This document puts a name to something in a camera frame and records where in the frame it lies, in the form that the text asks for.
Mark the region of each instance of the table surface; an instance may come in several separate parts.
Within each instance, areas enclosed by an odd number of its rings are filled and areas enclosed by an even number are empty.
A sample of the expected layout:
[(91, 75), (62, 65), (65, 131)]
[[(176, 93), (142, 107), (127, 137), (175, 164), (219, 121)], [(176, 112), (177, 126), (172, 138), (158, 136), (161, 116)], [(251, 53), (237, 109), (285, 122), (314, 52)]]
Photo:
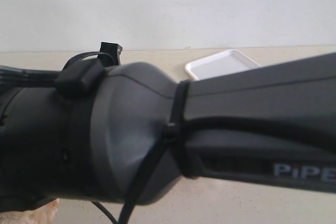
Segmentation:
[[(174, 80), (188, 78), (184, 65), (224, 49), (124, 51), (122, 64), (145, 61)], [(238, 48), (262, 66), (326, 54), (336, 46)], [(61, 69), (76, 52), (0, 53), (0, 65)], [(120, 205), (105, 204), (118, 216)], [(214, 179), (181, 180), (154, 205), (137, 207), (130, 223), (334, 223), (336, 196)], [(89, 202), (62, 200), (55, 224), (110, 223)]]

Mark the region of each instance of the beige countertop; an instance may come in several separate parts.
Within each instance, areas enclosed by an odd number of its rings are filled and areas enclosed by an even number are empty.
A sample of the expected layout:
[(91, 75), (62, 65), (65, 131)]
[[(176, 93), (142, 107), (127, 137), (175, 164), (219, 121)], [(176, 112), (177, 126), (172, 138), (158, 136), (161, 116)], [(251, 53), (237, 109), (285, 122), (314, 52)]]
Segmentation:
[[(173, 79), (188, 78), (184, 65), (223, 49), (125, 51), (122, 63), (146, 61)], [(336, 46), (238, 49), (262, 66), (336, 51)], [(74, 52), (0, 53), (0, 65), (61, 69)], [(105, 204), (115, 216), (120, 205)], [(336, 196), (214, 179), (181, 180), (154, 205), (137, 207), (130, 223), (332, 224)], [(91, 203), (62, 200), (55, 224), (110, 223)]]

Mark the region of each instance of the white wall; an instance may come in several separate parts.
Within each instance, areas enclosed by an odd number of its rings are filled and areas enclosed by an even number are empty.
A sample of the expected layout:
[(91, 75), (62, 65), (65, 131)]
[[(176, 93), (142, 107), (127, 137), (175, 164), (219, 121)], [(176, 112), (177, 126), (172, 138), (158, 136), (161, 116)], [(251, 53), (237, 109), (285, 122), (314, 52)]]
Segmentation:
[(0, 0), (0, 51), (336, 44), (336, 0)]

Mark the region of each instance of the tan surface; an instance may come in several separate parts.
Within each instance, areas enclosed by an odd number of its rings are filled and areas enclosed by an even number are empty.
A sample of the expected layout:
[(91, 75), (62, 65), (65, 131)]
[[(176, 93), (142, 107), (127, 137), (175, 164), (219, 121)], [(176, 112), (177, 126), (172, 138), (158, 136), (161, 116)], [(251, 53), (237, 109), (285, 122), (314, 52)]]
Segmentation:
[[(122, 63), (150, 62), (175, 80), (186, 79), (184, 64), (222, 49), (126, 51)], [(262, 66), (336, 51), (336, 46), (239, 49)], [(0, 54), (0, 64), (60, 69), (73, 52)], [(106, 204), (114, 215), (121, 206)], [(332, 224), (336, 196), (211, 179), (182, 180), (158, 203), (138, 207), (130, 223)], [(62, 200), (56, 224), (109, 223), (89, 202)]]

